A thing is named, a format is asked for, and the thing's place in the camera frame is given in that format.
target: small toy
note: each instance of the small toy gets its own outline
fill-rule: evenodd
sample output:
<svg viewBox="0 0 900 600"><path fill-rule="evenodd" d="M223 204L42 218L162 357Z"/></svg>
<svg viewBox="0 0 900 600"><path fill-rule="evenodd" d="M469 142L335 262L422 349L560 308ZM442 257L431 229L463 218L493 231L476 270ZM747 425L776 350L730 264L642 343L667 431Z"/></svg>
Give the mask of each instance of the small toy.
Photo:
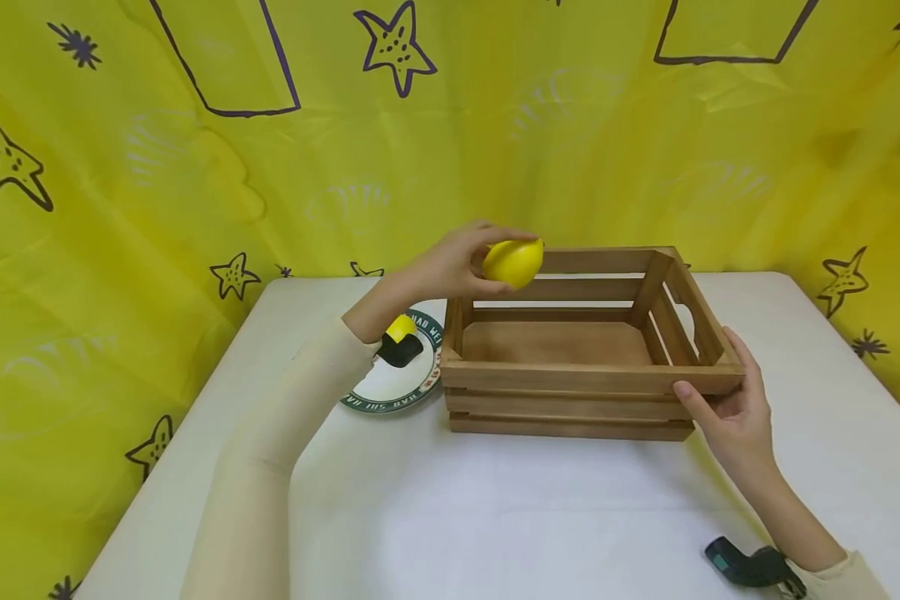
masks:
<svg viewBox="0 0 900 600"><path fill-rule="evenodd" d="M543 265L543 240L508 240L490 247L483 259L483 276L494 282L511 284L519 290L533 281Z"/></svg>
<svg viewBox="0 0 900 600"><path fill-rule="evenodd" d="M423 352L423 343L417 337L417 324L407 315L400 315L387 327L377 355L388 365L404 368Z"/></svg>
<svg viewBox="0 0 900 600"><path fill-rule="evenodd" d="M808 587L787 564L787 559L779 550L764 546L747 556L726 537L717 537L707 550L707 560L713 564L730 583L743 588L770 588L783 583L793 598L805 598Z"/></svg>

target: sleeve cuff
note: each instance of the sleeve cuff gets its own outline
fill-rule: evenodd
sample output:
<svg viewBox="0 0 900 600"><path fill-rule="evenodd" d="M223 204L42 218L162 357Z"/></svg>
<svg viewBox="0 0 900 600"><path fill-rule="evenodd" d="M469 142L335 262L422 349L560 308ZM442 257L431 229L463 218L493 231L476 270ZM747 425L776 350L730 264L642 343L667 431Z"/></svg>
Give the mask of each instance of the sleeve cuff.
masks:
<svg viewBox="0 0 900 600"><path fill-rule="evenodd" d="M788 560L790 568L807 587L806 598L812 600L890 600L886 590L873 575L863 555L847 552L847 558L829 569L810 573ZM784 590L785 598L792 598Z"/></svg>

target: yellow lemon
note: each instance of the yellow lemon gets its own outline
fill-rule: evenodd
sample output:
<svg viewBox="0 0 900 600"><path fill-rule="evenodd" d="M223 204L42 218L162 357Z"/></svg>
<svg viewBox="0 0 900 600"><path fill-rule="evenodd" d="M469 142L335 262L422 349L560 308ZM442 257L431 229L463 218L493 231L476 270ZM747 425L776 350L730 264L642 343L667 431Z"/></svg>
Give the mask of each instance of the yellow lemon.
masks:
<svg viewBox="0 0 900 600"><path fill-rule="evenodd" d="M537 276L543 264L543 240L532 242L508 240L490 247L483 259L483 276L494 282L511 284L519 290Z"/></svg>
<svg viewBox="0 0 900 600"><path fill-rule="evenodd" d="M417 324L407 315L396 317L396 321L391 323L391 327L387 327L387 335L391 336L393 341L400 343L407 335L417 333Z"/></svg>

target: yellow and black object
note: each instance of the yellow and black object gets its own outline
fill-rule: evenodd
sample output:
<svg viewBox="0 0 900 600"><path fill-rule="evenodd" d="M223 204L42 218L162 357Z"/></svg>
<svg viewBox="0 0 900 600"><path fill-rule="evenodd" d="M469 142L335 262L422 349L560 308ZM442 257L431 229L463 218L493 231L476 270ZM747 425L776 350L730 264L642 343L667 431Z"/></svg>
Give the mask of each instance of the yellow and black object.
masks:
<svg viewBox="0 0 900 600"><path fill-rule="evenodd" d="M400 315L391 327L387 327L377 355L388 365L404 368L422 352L423 342L417 337L417 324L407 315Z"/></svg>

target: wrist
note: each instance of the wrist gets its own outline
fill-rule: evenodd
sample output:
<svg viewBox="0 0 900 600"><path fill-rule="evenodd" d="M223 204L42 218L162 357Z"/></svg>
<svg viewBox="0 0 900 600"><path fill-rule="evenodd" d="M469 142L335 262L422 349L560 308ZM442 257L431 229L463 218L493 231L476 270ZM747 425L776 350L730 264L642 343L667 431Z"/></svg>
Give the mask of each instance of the wrist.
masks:
<svg viewBox="0 0 900 600"><path fill-rule="evenodd" d="M412 274L404 270L386 274L377 287L389 302L399 308L400 312L426 299L419 286L414 282Z"/></svg>
<svg viewBox="0 0 900 600"><path fill-rule="evenodd" d="M760 498L779 497L790 490L790 485L774 461L740 463L726 470L733 485L752 505Z"/></svg>

